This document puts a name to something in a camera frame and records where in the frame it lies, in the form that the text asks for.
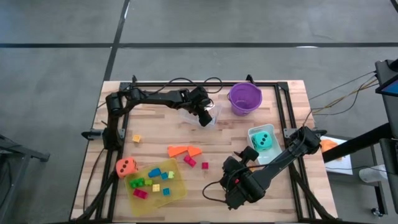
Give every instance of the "wooden table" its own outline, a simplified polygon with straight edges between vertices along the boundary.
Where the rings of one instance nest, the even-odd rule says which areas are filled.
[[[120,82],[104,82],[98,104],[102,104],[105,97],[118,90]],[[302,80],[288,81],[290,97],[294,107],[297,126],[302,125],[310,111],[307,93]],[[272,180],[266,196],[256,203],[245,203],[238,210],[229,211],[223,203],[205,199],[202,188],[221,178],[222,163],[233,151],[241,151],[246,146],[246,135],[249,128],[263,124],[273,124],[279,144],[284,148],[275,91],[270,87],[261,87],[263,101],[255,112],[238,117],[232,114],[227,93],[230,87],[224,87],[217,94],[211,94],[215,104],[222,105],[223,110],[215,129],[203,129],[192,124],[184,123],[178,111],[160,105],[138,105],[129,115],[126,131],[124,155],[134,156],[139,166],[144,167],[152,163],[162,162],[168,158],[167,146],[169,145],[194,145],[202,148],[203,159],[209,162],[209,170],[192,169],[183,162],[179,164],[188,194],[184,199],[172,202],[159,208],[153,213],[143,217],[133,217],[126,195],[124,183],[120,180],[114,208],[114,222],[294,222],[297,221],[295,205],[290,184],[288,169],[283,170]],[[282,100],[284,111],[286,103]],[[285,112],[287,124],[289,117]],[[93,128],[103,129],[101,122],[107,120],[106,107],[100,107],[95,115]],[[309,117],[307,126],[313,127],[312,116]],[[132,135],[140,134],[142,141],[139,144],[132,142]],[[82,214],[83,196],[93,164],[103,148],[102,140],[90,141],[83,170],[73,205],[71,218]],[[105,153],[101,155],[95,170],[93,180],[88,191],[87,205],[98,193],[101,185]],[[320,203],[333,216],[337,217],[335,204],[323,163],[322,154],[318,151],[315,155],[304,157],[310,188]],[[224,199],[224,191],[220,185],[213,185],[206,191],[209,197]],[[302,207],[306,210],[303,193],[300,194]],[[104,212],[108,211],[109,193],[105,198]]]

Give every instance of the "yellow tray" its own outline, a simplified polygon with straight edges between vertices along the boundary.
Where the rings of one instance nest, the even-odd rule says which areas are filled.
[[[149,178],[148,173],[155,168],[160,168],[162,173],[169,171],[174,172],[173,179],[162,180],[160,176]],[[130,187],[130,180],[138,179],[143,177],[144,179],[151,179],[154,184],[160,184],[160,191],[153,192],[152,186],[138,187],[139,190],[143,190],[148,193],[146,199],[138,198],[132,193],[134,189]],[[154,164],[147,166],[136,172],[135,174],[130,174],[124,178],[124,185],[127,189],[127,195],[129,197],[131,212],[134,216],[138,217],[143,214],[147,214],[156,208],[159,208],[167,203],[173,202],[175,200],[181,199],[187,195],[187,190],[185,188],[184,181],[182,179],[181,173],[178,169],[177,161],[175,159],[167,159],[160,164]],[[170,195],[164,196],[163,189],[169,188]]]

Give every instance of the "orange triangle block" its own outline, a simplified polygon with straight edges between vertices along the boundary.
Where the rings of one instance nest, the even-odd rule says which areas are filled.
[[[193,146],[188,146],[188,153],[190,157],[197,156],[201,154],[201,149]]]
[[[170,157],[177,156],[188,150],[187,146],[169,146],[168,153]]]

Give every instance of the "gray concrete floor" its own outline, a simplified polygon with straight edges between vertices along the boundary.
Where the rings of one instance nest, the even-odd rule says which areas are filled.
[[[0,2],[0,43],[109,42],[123,0]],[[326,1],[131,1],[121,42],[391,42],[398,13],[389,0]],[[66,221],[72,207],[110,49],[0,49],[0,132],[42,152],[32,161],[18,195],[12,223]],[[224,80],[250,73],[262,80],[305,80],[309,97],[374,70],[394,59],[397,48],[152,49],[118,50],[111,80]],[[366,78],[311,101],[323,106]],[[341,111],[348,98],[332,108]],[[317,116],[331,134],[354,137],[387,121],[373,89],[361,92],[352,110]],[[359,160],[361,154],[355,155]],[[374,190],[331,182],[339,217],[356,222],[395,223],[375,218]]]

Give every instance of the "purple bucket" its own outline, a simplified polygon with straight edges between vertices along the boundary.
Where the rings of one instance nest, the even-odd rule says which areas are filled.
[[[261,90],[252,83],[238,83],[232,86],[228,99],[232,104],[232,112],[245,116],[260,106],[262,95]]]

